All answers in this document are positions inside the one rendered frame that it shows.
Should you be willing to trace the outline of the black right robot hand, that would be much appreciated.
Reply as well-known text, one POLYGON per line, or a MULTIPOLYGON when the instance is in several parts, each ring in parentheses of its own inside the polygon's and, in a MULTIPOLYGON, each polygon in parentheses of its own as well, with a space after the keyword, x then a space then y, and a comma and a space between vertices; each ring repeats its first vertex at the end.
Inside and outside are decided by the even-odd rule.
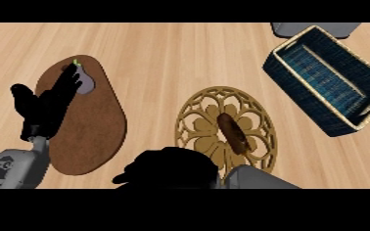
POLYGON ((165 147, 145 151, 112 183, 120 189, 212 189, 218 166, 198 151, 165 147))

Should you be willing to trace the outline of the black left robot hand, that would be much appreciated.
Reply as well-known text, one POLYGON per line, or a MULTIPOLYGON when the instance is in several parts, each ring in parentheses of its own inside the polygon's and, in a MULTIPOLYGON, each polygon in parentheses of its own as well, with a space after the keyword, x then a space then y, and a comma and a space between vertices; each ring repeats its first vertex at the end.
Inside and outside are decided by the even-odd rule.
POLYGON ((21 133, 24 141, 39 136, 50 139, 56 135, 77 90, 83 85, 78 78, 77 66, 71 64, 52 88, 39 96, 27 85, 21 83, 12 85, 15 109, 25 119, 21 133))

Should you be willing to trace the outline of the gold floral round placemat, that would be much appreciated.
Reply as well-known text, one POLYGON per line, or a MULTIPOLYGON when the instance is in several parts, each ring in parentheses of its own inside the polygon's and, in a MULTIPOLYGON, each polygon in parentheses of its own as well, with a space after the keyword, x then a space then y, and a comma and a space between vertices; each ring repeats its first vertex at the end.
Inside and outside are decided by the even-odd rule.
POLYGON ((258 100, 240 89, 214 86, 184 102, 176 123, 176 145, 204 153, 226 178, 246 164, 271 173, 277 158, 277 135, 258 100), (242 128, 251 148, 238 155, 221 133, 217 117, 229 114, 242 128))

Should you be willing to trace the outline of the brown sweet potato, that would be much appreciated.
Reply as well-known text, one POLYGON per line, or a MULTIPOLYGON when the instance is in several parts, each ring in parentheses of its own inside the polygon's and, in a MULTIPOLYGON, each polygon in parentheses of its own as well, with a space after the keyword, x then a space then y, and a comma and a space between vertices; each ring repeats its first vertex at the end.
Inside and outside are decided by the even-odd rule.
POLYGON ((217 123, 227 142, 232 146, 233 152, 238 155, 243 154, 251 149, 251 145, 238 122, 233 120, 229 114, 223 113, 217 117, 217 123))

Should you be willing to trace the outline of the dark blue wicker basket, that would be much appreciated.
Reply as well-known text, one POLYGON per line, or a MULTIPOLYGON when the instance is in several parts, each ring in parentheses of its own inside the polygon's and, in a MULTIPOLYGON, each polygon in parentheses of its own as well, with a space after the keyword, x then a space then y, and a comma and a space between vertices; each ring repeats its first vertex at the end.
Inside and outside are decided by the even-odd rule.
POLYGON ((370 123, 370 63, 322 27, 271 50, 263 69, 330 137, 370 123))

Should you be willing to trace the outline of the pale purple eggplant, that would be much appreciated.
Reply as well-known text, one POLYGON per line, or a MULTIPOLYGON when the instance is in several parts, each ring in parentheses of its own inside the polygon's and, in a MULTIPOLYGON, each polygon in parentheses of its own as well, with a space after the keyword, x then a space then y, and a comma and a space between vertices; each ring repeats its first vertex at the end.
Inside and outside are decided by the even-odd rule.
POLYGON ((86 95, 93 92, 96 88, 96 82, 93 77, 87 75, 83 64, 78 62, 78 60, 74 60, 72 64, 77 66, 77 73, 80 74, 80 81, 81 81, 81 86, 77 90, 77 93, 86 95))

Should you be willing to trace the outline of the brown oval cutting board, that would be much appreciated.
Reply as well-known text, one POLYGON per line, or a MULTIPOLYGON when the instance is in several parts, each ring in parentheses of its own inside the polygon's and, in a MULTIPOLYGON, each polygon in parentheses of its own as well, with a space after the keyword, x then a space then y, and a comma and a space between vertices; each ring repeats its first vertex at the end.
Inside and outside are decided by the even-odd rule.
POLYGON ((84 175, 117 154, 126 138, 127 119, 103 66, 89 55, 68 57, 44 71, 36 94, 52 88, 74 60, 95 80, 95 89, 87 94, 75 94, 58 133, 49 141, 49 156, 62 174, 84 175))

